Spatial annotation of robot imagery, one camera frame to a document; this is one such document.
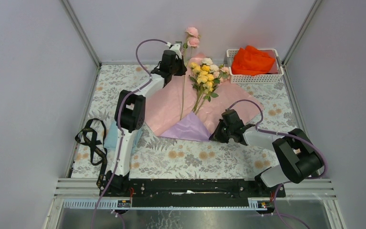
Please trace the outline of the pink fake flower stem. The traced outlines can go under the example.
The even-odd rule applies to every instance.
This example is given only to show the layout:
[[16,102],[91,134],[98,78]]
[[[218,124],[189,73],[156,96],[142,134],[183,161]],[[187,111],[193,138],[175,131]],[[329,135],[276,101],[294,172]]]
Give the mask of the pink fake flower stem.
[[215,79],[218,79],[221,83],[230,81],[231,78],[229,68],[223,65],[219,66],[218,71],[213,72],[213,76]]
[[[200,34],[196,27],[187,27],[185,29],[186,40],[183,44],[183,63],[185,67],[188,64],[189,59],[192,56],[193,49],[199,47],[200,44]],[[182,87],[182,103],[179,120],[183,118],[183,111],[185,105],[185,88],[186,88],[186,76],[183,75],[183,87]]]

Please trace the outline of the yellow fake flower stem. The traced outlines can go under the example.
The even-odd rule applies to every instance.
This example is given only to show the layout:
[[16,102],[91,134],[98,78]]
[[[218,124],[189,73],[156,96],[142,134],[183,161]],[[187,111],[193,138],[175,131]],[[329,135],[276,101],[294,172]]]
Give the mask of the yellow fake flower stem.
[[219,87],[220,81],[215,79],[210,75],[200,75],[201,62],[192,62],[189,64],[191,73],[190,81],[192,82],[192,88],[196,91],[196,100],[192,111],[198,114],[200,108],[203,104],[208,101],[210,102],[212,98],[217,98],[219,94],[215,91]]

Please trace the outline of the white fake flower stem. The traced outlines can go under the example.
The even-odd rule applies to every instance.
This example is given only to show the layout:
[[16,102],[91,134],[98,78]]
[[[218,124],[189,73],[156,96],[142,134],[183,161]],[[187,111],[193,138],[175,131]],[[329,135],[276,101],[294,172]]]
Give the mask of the white fake flower stem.
[[220,74],[220,68],[214,64],[211,58],[204,58],[201,60],[200,75],[212,75],[214,78],[218,78]]

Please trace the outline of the pink purple wrapping paper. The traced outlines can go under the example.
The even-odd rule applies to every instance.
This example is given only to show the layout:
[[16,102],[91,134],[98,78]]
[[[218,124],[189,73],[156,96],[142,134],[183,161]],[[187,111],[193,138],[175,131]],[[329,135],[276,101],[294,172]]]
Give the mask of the pink purple wrapping paper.
[[245,124],[264,110],[256,98],[229,81],[218,84],[216,98],[198,98],[192,76],[188,68],[147,99],[145,122],[157,137],[207,141],[230,106]]

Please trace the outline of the black printed ribbon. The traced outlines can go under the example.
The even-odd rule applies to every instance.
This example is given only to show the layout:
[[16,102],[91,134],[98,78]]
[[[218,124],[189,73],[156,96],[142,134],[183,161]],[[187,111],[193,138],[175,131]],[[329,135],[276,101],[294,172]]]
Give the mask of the black printed ribbon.
[[[103,136],[102,136],[101,140],[98,138],[98,132],[94,128],[92,128],[92,124],[94,122],[100,122],[100,124],[104,128],[104,132],[103,132]],[[74,138],[78,144],[87,146],[90,149],[91,164],[94,166],[98,166],[98,165],[101,166],[100,172],[98,175],[98,179],[96,181],[96,186],[100,190],[104,190],[104,186],[106,184],[106,182],[104,180],[105,180],[106,168],[108,165],[108,160],[107,160],[108,150],[105,147],[103,147],[103,150],[101,150],[99,148],[99,145],[104,146],[104,140],[106,138],[106,135],[107,135],[107,129],[106,129],[104,121],[102,121],[98,118],[93,118],[93,119],[89,119],[86,122],[84,128],[81,131],[79,131],[79,133]]]

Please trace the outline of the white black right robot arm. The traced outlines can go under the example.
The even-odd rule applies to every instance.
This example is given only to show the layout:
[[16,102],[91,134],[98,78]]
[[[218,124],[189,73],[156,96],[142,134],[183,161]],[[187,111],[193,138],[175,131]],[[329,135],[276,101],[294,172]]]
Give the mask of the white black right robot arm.
[[301,129],[281,133],[260,129],[254,124],[246,125],[233,109],[222,113],[209,139],[220,143],[228,143],[232,139],[244,146],[257,146],[275,152],[279,164],[265,169],[254,178],[254,190],[262,197],[279,184],[299,184],[325,165],[318,149]]

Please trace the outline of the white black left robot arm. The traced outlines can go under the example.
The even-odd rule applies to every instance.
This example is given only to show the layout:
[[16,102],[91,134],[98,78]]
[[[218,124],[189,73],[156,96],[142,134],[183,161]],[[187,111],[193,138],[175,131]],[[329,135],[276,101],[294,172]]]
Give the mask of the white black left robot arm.
[[150,71],[150,79],[133,91],[122,90],[117,103],[115,122],[117,125],[117,150],[114,169],[106,174],[105,185],[117,196],[128,192],[125,180],[130,172],[130,157],[133,143],[145,121],[146,99],[164,88],[172,76],[182,76],[187,69],[179,50],[165,50],[161,61]]

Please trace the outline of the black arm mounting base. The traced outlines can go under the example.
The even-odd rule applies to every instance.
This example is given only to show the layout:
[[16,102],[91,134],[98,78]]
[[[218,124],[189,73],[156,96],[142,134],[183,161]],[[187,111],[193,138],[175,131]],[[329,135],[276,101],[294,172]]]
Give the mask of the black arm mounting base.
[[272,200],[286,196],[283,187],[264,187],[245,179],[126,179],[113,181],[105,197],[123,197],[132,207],[248,207],[249,198]]

